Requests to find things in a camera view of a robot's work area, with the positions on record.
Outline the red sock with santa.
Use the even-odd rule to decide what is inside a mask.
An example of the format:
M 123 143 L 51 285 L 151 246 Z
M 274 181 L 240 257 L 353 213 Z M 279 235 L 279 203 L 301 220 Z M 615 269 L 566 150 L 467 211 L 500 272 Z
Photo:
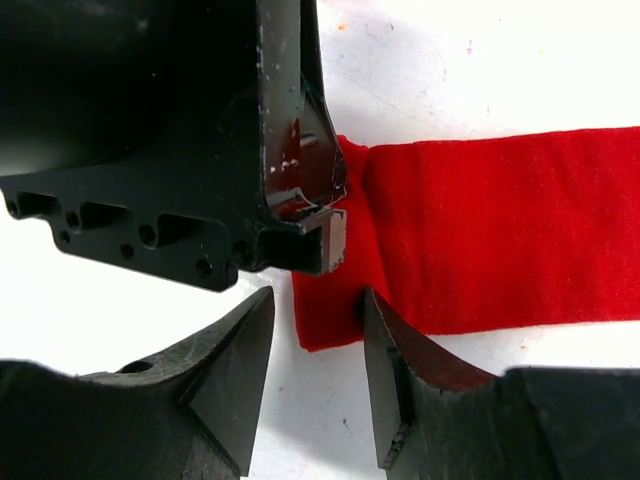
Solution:
M 424 334 L 638 318 L 637 128 L 340 145 L 346 256 L 292 277 L 304 349 L 359 341 L 366 287 Z

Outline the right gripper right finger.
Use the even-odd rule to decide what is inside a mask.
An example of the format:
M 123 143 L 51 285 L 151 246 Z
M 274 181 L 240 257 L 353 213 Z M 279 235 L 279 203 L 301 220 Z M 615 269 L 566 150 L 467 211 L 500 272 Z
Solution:
M 493 375 L 362 299 L 378 466 L 390 479 L 635 479 L 635 369 L 518 367 Z

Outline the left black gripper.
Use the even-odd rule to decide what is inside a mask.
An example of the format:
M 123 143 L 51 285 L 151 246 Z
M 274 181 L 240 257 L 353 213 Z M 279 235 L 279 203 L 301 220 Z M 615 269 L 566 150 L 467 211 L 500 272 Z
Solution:
M 211 291 L 346 252 L 313 1 L 5 1 L 1 190 L 66 253 Z

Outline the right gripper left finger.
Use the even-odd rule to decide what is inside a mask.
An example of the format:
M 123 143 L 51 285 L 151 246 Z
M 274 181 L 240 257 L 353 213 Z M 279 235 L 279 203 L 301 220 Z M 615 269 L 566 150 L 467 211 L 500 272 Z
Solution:
M 116 372 L 1 365 L 5 479 L 240 479 L 249 473 L 274 293 Z

